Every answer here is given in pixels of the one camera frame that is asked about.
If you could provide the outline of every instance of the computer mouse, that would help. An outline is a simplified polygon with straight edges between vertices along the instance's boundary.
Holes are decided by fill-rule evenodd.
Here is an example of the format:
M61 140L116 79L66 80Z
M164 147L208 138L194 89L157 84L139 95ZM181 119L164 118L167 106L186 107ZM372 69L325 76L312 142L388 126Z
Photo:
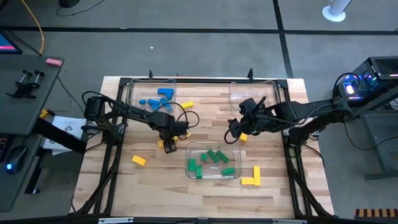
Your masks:
M12 149L6 158L6 172L8 174L17 174L24 164L27 147L17 146Z

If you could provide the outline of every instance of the monitor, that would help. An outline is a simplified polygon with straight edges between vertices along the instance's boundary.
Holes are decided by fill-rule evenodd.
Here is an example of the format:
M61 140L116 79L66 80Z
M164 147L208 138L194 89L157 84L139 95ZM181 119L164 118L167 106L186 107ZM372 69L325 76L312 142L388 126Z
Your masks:
M20 48L0 32L0 54L22 54Z

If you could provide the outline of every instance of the paper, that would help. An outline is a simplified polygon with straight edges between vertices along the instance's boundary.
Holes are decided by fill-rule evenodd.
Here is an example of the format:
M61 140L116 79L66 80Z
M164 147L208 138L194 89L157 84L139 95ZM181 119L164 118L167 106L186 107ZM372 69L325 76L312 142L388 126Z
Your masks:
M86 124L86 119L67 118L62 116L54 117L54 120L52 122L52 125L54 125L55 127L70 133L71 135L77 137L78 139L81 139L81 135L83 134L83 130L81 130L81 127L84 126L85 124ZM54 141L51 141L49 139L45 140L43 148L51 149L53 155L71 151L71 149L68 149L67 147L58 144Z

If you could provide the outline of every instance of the gray floor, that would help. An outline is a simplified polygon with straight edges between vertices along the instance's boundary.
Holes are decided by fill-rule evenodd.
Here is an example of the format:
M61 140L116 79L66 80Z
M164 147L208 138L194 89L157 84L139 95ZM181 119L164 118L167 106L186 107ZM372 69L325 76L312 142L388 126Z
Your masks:
M86 9L86 0L62 13ZM84 14L58 17L54 0L27 3L43 26L276 29L272 0L112 0ZM339 24L321 14L327 0L279 0L285 29L395 30L395 0L353 1ZM2 13L0 24L35 26L19 1ZM16 32L35 48L38 32ZM286 77L278 35L274 34L142 34L46 32L45 55L65 58L61 79L77 98L100 90L105 75L243 77L252 67L256 77ZM398 55L398 36L287 35L295 78L304 78L310 101L331 96L335 78L356 68L369 56ZM68 97L55 85L47 108L65 110ZM74 105L68 116L82 117ZM349 124L356 142L361 126ZM330 125L320 137L325 170L335 213L352 218L356 208L397 208L398 179L366 183L365 174L378 171L372 152L354 148L341 124ZM62 215L69 212L78 174L51 171L39 182L40 195L22 195L0 219Z

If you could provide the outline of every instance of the computer tower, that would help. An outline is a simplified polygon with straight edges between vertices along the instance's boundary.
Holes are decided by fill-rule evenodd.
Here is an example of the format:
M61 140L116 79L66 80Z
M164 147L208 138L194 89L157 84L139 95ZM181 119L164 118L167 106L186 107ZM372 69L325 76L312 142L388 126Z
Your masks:
M398 85L398 56L369 57L337 85L337 95L360 107Z

